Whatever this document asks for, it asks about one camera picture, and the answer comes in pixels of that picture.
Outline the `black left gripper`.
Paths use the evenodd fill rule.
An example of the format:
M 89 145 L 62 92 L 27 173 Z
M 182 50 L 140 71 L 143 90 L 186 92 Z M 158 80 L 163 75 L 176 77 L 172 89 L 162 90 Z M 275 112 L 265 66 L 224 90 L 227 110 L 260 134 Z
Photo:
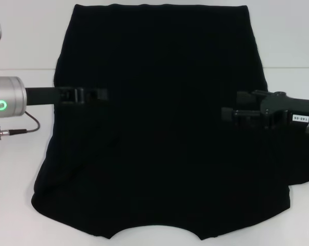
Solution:
M 97 88 L 26 88 L 26 93 L 28 106 L 108 100 L 107 89 Z

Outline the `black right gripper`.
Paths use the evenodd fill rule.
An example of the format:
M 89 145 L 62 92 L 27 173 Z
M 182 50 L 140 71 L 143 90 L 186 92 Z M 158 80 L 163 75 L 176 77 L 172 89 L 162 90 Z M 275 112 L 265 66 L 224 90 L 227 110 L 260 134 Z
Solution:
M 255 109 L 234 110 L 221 108 L 222 121 L 233 121 L 238 127 L 276 129 L 295 126 L 309 130 L 309 100 L 292 98 L 284 92 L 255 90 L 251 93 L 238 91 L 236 103 Z

